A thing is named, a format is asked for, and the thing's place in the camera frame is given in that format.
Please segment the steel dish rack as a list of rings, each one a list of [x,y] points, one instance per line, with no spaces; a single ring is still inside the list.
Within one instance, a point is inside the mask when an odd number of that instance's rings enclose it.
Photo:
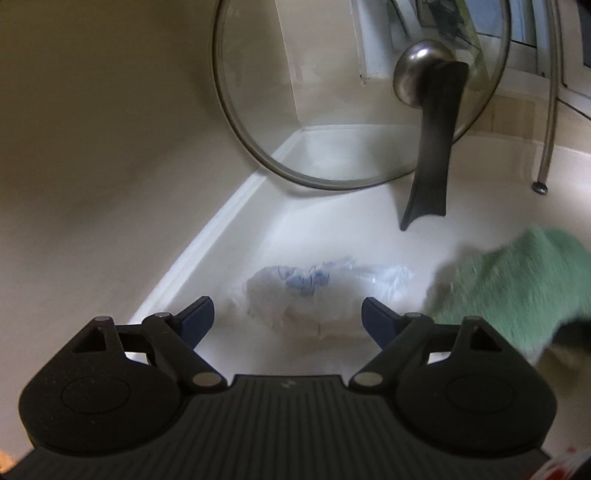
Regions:
[[[532,190],[538,195],[547,195],[549,191],[547,181],[555,148],[558,122],[558,100],[560,84],[562,81],[562,39],[559,8],[556,1],[545,1],[544,4],[546,24],[548,27],[550,72],[544,144],[538,175],[531,185]]]

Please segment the glass pot lid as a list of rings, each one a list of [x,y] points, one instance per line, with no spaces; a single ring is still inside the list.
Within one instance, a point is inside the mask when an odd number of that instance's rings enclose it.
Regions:
[[[446,214],[452,148],[510,40],[506,1],[222,1],[212,74],[236,138],[276,176],[322,191],[410,177],[407,229]]]

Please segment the clear plastic bag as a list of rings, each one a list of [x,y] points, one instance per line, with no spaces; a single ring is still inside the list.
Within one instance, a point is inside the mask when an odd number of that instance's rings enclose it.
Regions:
[[[368,297],[390,306],[413,278],[402,265],[360,264],[353,257],[307,268],[266,266],[235,290],[228,309],[283,335],[325,339],[359,337]]]

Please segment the green cloth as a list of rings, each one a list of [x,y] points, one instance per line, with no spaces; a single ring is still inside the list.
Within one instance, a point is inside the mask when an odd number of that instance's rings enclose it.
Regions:
[[[457,263],[428,315],[447,325],[482,317],[530,362],[552,344],[589,351],[590,251],[564,230],[530,227]]]

